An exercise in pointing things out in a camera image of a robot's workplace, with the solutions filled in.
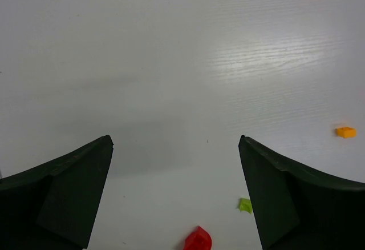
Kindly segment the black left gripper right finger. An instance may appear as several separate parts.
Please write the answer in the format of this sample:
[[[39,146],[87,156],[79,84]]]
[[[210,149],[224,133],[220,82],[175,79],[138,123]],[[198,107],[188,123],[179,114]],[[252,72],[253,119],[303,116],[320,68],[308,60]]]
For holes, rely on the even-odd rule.
[[[364,249],[364,184],[241,136],[239,153],[263,249]]]

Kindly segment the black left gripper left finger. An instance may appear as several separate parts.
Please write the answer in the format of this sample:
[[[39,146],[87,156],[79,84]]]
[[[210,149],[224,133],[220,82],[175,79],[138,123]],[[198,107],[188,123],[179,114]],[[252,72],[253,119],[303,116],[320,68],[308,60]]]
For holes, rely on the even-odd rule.
[[[1,249],[87,249],[112,153],[105,135],[1,179]]]

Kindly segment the yellow-orange small lego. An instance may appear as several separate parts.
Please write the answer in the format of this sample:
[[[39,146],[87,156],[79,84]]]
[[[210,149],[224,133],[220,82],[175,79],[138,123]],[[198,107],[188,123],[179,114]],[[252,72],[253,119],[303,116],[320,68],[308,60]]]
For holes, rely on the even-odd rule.
[[[339,127],[336,129],[336,135],[342,138],[354,138],[357,135],[357,131],[352,127]]]

